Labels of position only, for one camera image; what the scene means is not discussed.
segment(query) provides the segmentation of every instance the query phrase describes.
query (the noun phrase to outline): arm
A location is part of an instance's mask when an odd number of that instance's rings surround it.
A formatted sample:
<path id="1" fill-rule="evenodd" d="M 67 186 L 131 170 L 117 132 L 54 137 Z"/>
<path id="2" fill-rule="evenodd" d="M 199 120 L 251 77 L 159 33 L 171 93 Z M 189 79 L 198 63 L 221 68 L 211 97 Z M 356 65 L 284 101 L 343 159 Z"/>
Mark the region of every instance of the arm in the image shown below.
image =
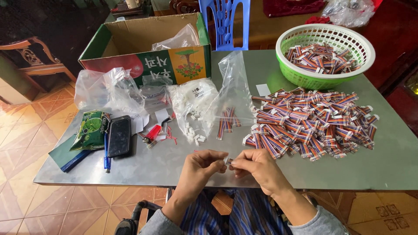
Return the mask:
<path id="1" fill-rule="evenodd" d="M 161 210 L 155 212 L 141 229 L 140 235 L 181 234 L 179 225 L 187 207 L 197 199 L 213 174 L 225 173 L 227 168 L 222 159 L 226 156 L 226 152 L 208 149 L 187 155 L 173 196 Z"/>
<path id="2" fill-rule="evenodd" d="M 337 218 L 332 216 L 332 219 L 323 219 L 324 216 L 329 216 L 330 213 L 322 207 L 318 210 L 296 192 L 266 149 L 242 151 L 232 161 L 230 169 L 235 170 L 237 178 L 242 178 L 248 174 L 254 176 L 263 192 L 271 196 L 283 210 L 292 224 L 290 228 L 295 235 L 315 234 L 312 233 L 312 231 L 316 231 L 314 226 L 320 226 L 324 229 L 320 232 L 322 234 L 338 234 L 343 231 L 344 227 Z M 299 229 L 303 229 L 303 233 L 298 233 L 297 230 Z"/>

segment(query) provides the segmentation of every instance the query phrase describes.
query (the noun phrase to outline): human hand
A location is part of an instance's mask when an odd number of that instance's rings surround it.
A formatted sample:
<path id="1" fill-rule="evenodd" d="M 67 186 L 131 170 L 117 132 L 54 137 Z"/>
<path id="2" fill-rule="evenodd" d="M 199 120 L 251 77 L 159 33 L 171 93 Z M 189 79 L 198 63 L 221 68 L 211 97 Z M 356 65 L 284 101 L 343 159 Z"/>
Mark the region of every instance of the human hand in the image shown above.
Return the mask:
<path id="1" fill-rule="evenodd" d="M 273 198 L 280 192 L 293 189 L 267 149 L 243 150 L 229 169 L 235 170 L 237 178 L 252 174 L 263 192 Z"/>
<path id="2" fill-rule="evenodd" d="M 223 159 L 226 156 L 226 152 L 210 149 L 187 155 L 174 194 L 187 203 L 196 200 L 214 173 L 225 173 L 227 167 Z"/>

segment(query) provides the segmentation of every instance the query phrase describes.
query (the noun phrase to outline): tea package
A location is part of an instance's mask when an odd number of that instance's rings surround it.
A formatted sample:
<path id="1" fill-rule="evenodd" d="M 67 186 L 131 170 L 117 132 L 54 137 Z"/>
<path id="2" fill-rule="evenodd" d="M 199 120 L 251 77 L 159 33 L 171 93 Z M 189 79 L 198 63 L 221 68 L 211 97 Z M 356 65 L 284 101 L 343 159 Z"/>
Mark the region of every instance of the tea package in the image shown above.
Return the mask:
<path id="1" fill-rule="evenodd" d="M 92 110 L 83 113 L 80 129 L 70 151 L 105 147 L 105 132 L 109 128 L 110 115 L 103 111 Z"/>

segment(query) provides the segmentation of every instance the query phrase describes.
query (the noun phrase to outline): tiled floor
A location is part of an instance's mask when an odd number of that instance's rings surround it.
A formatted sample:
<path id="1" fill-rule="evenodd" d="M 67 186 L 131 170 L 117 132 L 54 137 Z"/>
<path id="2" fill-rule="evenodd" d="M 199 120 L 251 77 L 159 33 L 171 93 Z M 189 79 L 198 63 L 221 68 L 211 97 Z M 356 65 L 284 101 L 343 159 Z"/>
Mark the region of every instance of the tiled floor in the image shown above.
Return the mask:
<path id="1" fill-rule="evenodd" d="M 32 183 L 77 108 L 75 84 L 62 84 L 24 105 L 0 103 L 0 235 L 113 234 L 143 199 L 164 205 L 159 188 L 41 186 Z M 309 192 L 352 235 L 412 235 L 418 231 L 418 193 Z M 212 204 L 231 212 L 219 193 Z M 140 226 L 145 224 L 141 215 Z"/>

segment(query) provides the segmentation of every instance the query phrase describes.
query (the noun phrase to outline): person's left hand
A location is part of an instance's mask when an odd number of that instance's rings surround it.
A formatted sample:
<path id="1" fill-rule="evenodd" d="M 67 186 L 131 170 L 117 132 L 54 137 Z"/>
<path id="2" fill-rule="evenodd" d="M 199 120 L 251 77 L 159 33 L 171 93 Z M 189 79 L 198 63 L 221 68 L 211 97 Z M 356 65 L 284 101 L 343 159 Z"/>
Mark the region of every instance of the person's left hand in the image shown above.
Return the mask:
<path id="1" fill-rule="evenodd" d="M 227 166 L 224 164 L 223 159 L 226 156 L 228 156 L 226 152 L 210 149 L 187 155 L 180 179 L 174 191 L 176 197 L 188 203 L 196 200 L 214 173 L 225 173 Z"/>

